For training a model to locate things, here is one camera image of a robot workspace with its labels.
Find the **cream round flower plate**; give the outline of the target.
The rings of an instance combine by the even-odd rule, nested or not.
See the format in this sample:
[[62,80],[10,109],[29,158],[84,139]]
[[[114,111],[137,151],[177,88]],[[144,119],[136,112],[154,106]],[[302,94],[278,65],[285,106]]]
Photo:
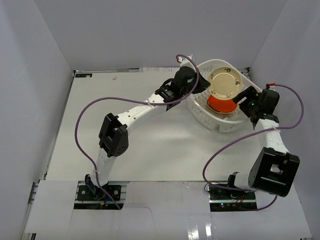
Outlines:
[[231,67],[223,66],[212,71],[207,81],[209,93],[218,100],[227,101],[236,97],[243,90],[240,74]]

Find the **orange round plate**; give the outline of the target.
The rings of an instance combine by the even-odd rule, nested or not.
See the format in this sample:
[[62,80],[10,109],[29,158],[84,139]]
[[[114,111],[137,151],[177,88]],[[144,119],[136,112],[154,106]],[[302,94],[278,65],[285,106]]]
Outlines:
[[230,114],[236,110],[238,104],[234,103],[232,99],[220,100],[210,95],[207,99],[207,105],[214,111],[221,114]]

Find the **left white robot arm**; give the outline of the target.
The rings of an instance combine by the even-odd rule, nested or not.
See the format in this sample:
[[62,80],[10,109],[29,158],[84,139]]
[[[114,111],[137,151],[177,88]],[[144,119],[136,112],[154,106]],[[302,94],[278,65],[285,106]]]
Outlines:
[[146,101],[130,110],[105,116],[99,132],[99,155],[95,164],[97,173],[85,176],[88,193],[99,200],[105,196],[106,185],[113,165],[129,147],[129,135],[154,116],[165,113],[179,104],[187,94],[198,94],[211,84],[191,67],[183,66],[174,78],[166,80]]

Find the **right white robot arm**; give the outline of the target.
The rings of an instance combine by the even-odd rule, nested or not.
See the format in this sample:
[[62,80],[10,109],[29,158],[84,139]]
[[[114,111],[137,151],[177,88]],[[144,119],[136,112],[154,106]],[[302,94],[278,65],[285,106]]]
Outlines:
[[298,156],[285,147],[279,132],[279,119],[274,110],[279,102],[278,92],[266,88],[258,92],[249,86],[232,99],[250,119],[255,133],[261,132],[261,151],[249,174],[248,187],[279,197],[286,197],[300,165]]

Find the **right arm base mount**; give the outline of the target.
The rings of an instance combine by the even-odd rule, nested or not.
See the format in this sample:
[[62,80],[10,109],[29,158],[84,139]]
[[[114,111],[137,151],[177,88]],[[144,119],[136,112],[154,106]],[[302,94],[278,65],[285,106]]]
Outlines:
[[254,192],[227,190],[213,187],[208,183],[204,186],[204,191],[208,194],[212,213],[255,211],[258,209]]

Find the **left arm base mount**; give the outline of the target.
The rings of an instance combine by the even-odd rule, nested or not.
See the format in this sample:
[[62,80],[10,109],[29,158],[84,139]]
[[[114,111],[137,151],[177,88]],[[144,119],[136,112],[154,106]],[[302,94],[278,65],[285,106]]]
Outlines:
[[[105,184],[102,188],[115,200],[121,199],[121,185],[109,185]],[[84,184],[78,186],[77,201],[105,201],[111,200],[110,197],[102,191],[98,186],[94,185],[90,175],[87,174],[84,178]]]

